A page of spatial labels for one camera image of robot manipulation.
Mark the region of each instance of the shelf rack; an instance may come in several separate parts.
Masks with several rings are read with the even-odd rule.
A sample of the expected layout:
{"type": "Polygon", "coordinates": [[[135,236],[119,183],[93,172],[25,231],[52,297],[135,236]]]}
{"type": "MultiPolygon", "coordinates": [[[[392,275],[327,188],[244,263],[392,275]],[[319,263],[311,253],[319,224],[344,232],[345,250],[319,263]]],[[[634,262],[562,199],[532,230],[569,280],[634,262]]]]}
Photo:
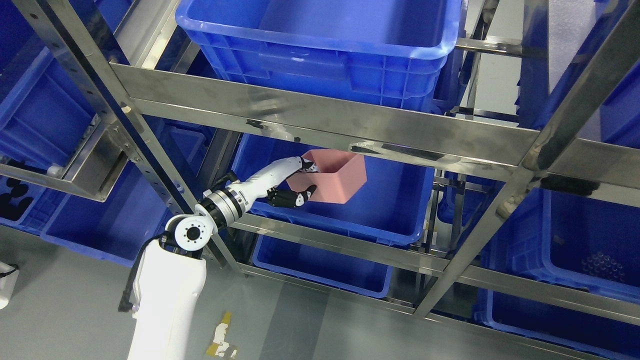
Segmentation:
{"type": "MultiPolygon", "coordinates": [[[[190,213],[199,197],[191,189],[196,183],[210,185],[217,174],[226,170],[239,133],[266,135],[255,124],[263,128],[282,126],[303,143],[486,177],[505,184],[464,244],[450,258],[437,256],[438,252],[431,249],[395,249],[251,214],[232,225],[240,231],[266,234],[432,277],[416,301],[371,299],[257,268],[248,261],[255,242],[240,232],[226,240],[214,236],[206,256],[225,262],[239,274],[291,282],[568,357],[597,358],[446,318],[432,310],[445,292],[459,282],[640,325],[640,305],[472,264],[534,187],[569,191],[588,183],[588,189],[579,195],[640,206],[640,150],[578,137],[590,116],[640,58],[640,47],[636,44],[640,37],[638,1],[631,0],[628,9],[617,14],[619,16],[610,16],[610,32],[593,30],[587,36],[585,44],[594,51],[574,59],[574,64],[564,72],[567,81],[561,81],[562,85],[551,94],[550,120],[541,131],[184,75],[181,72],[186,71],[198,48],[175,25],[173,14],[178,0],[136,1],[115,35],[89,0],[13,2],[86,92],[99,114],[94,133],[100,140],[87,141],[93,147],[83,148],[79,153],[86,157],[77,158],[84,164],[85,174],[98,169],[102,172],[98,172],[91,186],[85,187],[75,179],[34,174],[9,165],[0,165],[0,174],[104,201],[119,174],[118,169],[122,169],[128,158],[174,213],[190,213]],[[176,60],[167,69],[173,72],[157,70],[163,57],[169,56],[166,53],[169,44],[174,42],[180,46],[176,47],[178,54],[171,55],[176,60]],[[181,174],[143,115],[224,131],[216,133],[203,170],[199,174],[181,174]],[[367,126],[363,127],[359,119],[367,119],[367,126]]],[[[528,0],[527,4],[544,6],[545,2],[528,0]]],[[[488,37],[487,30],[497,5],[498,0],[485,0],[471,37],[458,40],[457,46],[468,51],[465,62],[471,64],[471,71],[463,72],[461,80],[470,84],[472,95],[466,107],[457,107],[452,112],[513,121],[516,120],[513,115],[474,108],[479,53],[542,60],[547,54],[546,49],[527,47],[516,40],[488,37]]],[[[80,162],[73,161],[69,168],[77,167],[80,162]]],[[[445,180],[437,177],[435,187],[452,185],[445,180]]],[[[463,195],[468,185],[461,180],[454,185],[463,195]]],[[[456,205],[459,217],[461,204],[456,205]]]]}

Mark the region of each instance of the black cable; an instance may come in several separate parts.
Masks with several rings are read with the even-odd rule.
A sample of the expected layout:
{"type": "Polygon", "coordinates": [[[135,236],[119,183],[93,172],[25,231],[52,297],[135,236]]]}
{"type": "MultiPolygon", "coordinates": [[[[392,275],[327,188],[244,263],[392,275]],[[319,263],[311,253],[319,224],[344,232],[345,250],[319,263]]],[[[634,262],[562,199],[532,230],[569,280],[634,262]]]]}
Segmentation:
{"type": "Polygon", "coordinates": [[[154,236],[153,238],[147,240],[142,244],[138,255],[136,255],[136,260],[133,262],[133,266],[131,267],[131,271],[129,271],[129,278],[127,279],[127,284],[125,285],[124,291],[122,292],[122,297],[120,298],[120,304],[118,305],[118,312],[128,313],[133,308],[133,303],[130,301],[131,299],[131,291],[133,291],[133,282],[136,280],[136,274],[138,273],[138,267],[140,265],[140,260],[142,259],[142,254],[145,252],[147,245],[154,240],[158,240],[163,236],[169,236],[170,233],[168,231],[163,232],[160,235],[154,236]]]}
{"type": "Polygon", "coordinates": [[[13,267],[13,270],[11,270],[11,271],[9,271],[9,272],[3,272],[3,273],[1,273],[1,274],[0,274],[0,279],[2,279],[3,277],[7,277],[7,276],[9,276],[9,275],[13,274],[14,272],[18,271],[18,269],[19,269],[18,265],[16,265],[16,264],[7,264],[7,265],[9,265],[9,266],[13,267]]]}

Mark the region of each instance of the pink box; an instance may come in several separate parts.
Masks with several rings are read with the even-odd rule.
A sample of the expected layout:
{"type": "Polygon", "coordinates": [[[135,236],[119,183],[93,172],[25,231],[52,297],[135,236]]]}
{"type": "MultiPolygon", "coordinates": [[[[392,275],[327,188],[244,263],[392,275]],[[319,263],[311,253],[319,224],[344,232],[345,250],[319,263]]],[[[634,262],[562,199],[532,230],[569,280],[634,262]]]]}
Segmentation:
{"type": "Polygon", "coordinates": [[[367,182],[362,155],[334,149],[318,149],[309,150],[302,157],[315,162],[320,172],[294,174],[287,179],[287,184],[296,192],[316,185],[317,190],[309,199],[311,201],[344,204],[367,182]]]}

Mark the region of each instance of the metal beam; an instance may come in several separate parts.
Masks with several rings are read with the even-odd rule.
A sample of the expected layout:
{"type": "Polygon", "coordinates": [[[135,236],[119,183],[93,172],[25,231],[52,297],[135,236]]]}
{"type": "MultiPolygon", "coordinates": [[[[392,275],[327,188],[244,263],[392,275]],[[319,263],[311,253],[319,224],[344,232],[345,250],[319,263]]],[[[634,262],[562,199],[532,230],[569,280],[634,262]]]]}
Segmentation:
{"type": "Polygon", "coordinates": [[[237,222],[233,223],[231,227],[426,275],[440,275],[449,263],[449,260],[437,258],[423,252],[396,249],[251,214],[245,214],[237,222]]]}
{"type": "Polygon", "coordinates": [[[128,161],[108,129],[99,123],[69,165],[54,176],[2,163],[0,174],[104,202],[128,161]]]}
{"type": "Polygon", "coordinates": [[[111,64],[142,113],[505,180],[538,132],[111,64]]]}
{"type": "MultiPolygon", "coordinates": [[[[640,47],[636,44],[636,39],[640,37],[640,4],[637,1],[630,2],[619,21],[613,24],[615,27],[601,43],[599,50],[591,59],[585,57],[588,65],[567,70],[565,78],[577,77],[577,81],[575,84],[565,83],[565,86],[573,86],[552,113],[548,124],[513,172],[511,179],[502,187],[458,253],[451,259],[443,275],[419,304],[414,313],[416,316],[424,317],[431,312],[531,188],[548,177],[549,168],[572,144],[582,126],[636,64],[640,58],[640,47]]],[[[603,29],[596,27],[592,32],[594,31],[603,29]]]]}
{"type": "Polygon", "coordinates": [[[545,304],[640,325],[640,305],[469,266],[458,282],[545,304]]]}

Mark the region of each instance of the robotic hand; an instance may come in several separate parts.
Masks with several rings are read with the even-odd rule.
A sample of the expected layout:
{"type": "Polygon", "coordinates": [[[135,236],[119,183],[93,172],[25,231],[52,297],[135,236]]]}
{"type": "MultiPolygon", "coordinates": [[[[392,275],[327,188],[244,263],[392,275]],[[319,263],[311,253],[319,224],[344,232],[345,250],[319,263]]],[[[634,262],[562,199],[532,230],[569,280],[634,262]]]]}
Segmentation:
{"type": "Polygon", "coordinates": [[[276,189],[296,172],[318,172],[318,168],[312,161],[291,157],[272,162],[245,182],[231,172],[212,187],[231,181],[226,188],[204,192],[195,215],[174,216],[163,234],[144,244],[118,308],[133,310],[136,319],[129,360],[184,358],[191,317],[206,277],[202,248],[212,234],[239,219],[259,198],[278,207],[304,205],[315,185],[300,193],[276,189]]]}

